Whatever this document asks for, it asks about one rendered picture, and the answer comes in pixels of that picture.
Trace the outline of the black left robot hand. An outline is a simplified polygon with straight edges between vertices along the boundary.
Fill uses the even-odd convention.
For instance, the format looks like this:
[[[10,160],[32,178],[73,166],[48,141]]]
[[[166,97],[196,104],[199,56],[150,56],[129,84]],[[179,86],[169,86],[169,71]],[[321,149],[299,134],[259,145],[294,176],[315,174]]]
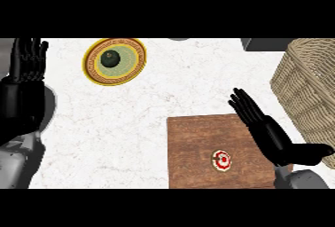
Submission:
[[[39,38],[14,39],[8,75],[0,80],[0,145],[39,129],[47,49]]]

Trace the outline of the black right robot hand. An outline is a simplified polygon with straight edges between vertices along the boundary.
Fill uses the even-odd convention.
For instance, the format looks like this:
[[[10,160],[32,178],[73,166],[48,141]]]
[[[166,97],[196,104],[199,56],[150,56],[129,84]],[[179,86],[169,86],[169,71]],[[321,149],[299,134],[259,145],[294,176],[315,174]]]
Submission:
[[[315,166],[335,153],[335,149],[325,144],[294,144],[277,121],[259,110],[247,93],[237,88],[232,88],[232,92],[227,103],[234,108],[259,151],[272,165]]]

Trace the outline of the brown wooden cutting board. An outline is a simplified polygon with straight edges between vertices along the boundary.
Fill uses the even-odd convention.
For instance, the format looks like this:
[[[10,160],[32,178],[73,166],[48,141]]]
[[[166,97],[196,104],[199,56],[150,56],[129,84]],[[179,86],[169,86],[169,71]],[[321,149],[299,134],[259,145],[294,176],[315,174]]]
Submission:
[[[271,162],[234,114],[166,119],[168,187],[269,189]]]

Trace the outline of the red and white cupcake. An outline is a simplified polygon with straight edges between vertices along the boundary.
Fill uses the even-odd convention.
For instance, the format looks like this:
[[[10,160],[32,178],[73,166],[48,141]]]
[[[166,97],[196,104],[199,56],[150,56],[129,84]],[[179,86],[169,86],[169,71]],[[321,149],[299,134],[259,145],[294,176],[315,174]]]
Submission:
[[[215,150],[210,156],[213,169],[225,172],[231,168],[231,157],[224,150]]]

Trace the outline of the tan wicker basket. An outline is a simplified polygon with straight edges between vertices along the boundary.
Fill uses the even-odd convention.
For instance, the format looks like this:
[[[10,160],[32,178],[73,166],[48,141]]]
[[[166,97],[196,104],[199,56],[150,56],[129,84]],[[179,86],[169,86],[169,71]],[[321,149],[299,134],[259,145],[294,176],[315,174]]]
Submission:
[[[335,38],[290,41],[269,85],[303,140],[335,149]]]

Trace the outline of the dark green avocado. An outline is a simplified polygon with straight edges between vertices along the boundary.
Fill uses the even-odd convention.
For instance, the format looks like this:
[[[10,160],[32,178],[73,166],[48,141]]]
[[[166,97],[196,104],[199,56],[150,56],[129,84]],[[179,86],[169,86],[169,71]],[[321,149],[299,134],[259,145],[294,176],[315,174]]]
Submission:
[[[103,67],[114,67],[119,64],[120,55],[116,51],[107,50],[100,55],[100,64]]]

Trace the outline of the yellow and green patterned plate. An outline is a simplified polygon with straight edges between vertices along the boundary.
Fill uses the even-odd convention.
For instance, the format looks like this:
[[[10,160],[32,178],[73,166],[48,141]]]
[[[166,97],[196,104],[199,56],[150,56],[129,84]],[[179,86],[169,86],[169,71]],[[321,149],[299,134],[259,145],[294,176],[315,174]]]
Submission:
[[[86,49],[82,71],[92,83],[114,86],[139,74],[144,63],[145,49],[135,38],[103,38]]]

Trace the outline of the dark grey appliance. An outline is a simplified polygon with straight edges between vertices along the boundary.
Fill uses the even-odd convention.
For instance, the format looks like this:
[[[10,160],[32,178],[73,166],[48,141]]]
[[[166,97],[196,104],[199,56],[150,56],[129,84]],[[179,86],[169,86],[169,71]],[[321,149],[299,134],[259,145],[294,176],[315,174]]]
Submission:
[[[243,51],[284,51],[293,38],[241,38]]]

